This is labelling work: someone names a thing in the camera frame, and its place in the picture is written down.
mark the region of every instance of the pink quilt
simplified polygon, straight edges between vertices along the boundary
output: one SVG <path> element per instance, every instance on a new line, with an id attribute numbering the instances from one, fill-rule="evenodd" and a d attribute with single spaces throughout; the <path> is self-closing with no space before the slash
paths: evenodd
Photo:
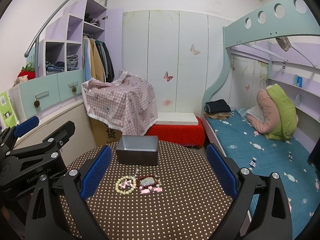
<path id="1" fill-rule="evenodd" d="M 144 135 L 158 119 L 153 87 L 127 71 L 112 83 L 83 83 L 82 98 L 88 116 L 123 135 Z"/>

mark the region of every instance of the mint green drawer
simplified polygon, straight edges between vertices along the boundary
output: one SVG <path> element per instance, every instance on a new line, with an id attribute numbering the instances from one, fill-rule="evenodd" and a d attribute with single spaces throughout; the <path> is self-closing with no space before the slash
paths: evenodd
<path id="1" fill-rule="evenodd" d="M 35 78 L 20 84 L 21 101 L 26 118 L 60 102 L 57 74 Z M 40 106 L 35 108 L 35 98 Z"/>
<path id="2" fill-rule="evenodd" d="M 83 69 L 58 73 L 57 75 L 61 101 L 81 94 L 81 84 L 84 82 Z M 77 89 L 75 93 L 72 92 L 73 87 Z"/>

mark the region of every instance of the round table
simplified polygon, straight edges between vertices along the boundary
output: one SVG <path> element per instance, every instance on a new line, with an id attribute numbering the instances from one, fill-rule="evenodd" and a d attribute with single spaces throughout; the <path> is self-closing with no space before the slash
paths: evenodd
<path id="1" fill-rule="evenodd" d="M 97 192 L 87 199 L 91 212 L 110 240 L 208 239 L 229 208 L 226 196 L 208 161 L 191 149 L 159 141 L 159 165 L 119 164 L 117 142 L 110 143 L 112 161 Z M 79 169 L 94 158 L 101 147 L 77 158 L 68 166 Z M 137 188 L 129 195 L 115 190 L 125 175 L 158 175 L 162 192 L 141 194 Z M 81 237 L 72 219 L 65 197 L 62 207 L 73 235 Z"/>

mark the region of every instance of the barcode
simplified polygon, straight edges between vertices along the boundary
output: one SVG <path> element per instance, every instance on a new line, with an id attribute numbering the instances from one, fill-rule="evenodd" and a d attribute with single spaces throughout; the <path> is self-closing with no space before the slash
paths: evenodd
<path id="1" fill-rule="evenodd" d="M 4 96 L 0 97 L 0 101 L 1 101 L 1 105 L 2 105 L 2 106 L 5 106 Z"/>

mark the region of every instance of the metal box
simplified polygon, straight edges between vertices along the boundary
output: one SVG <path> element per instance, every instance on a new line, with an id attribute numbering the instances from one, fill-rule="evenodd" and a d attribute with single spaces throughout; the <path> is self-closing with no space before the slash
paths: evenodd
<path id="1" fill-rule="evenodd" d="M 158 137 L 123 135 L 116 153 L 121 164 L 158 166 Z"/>

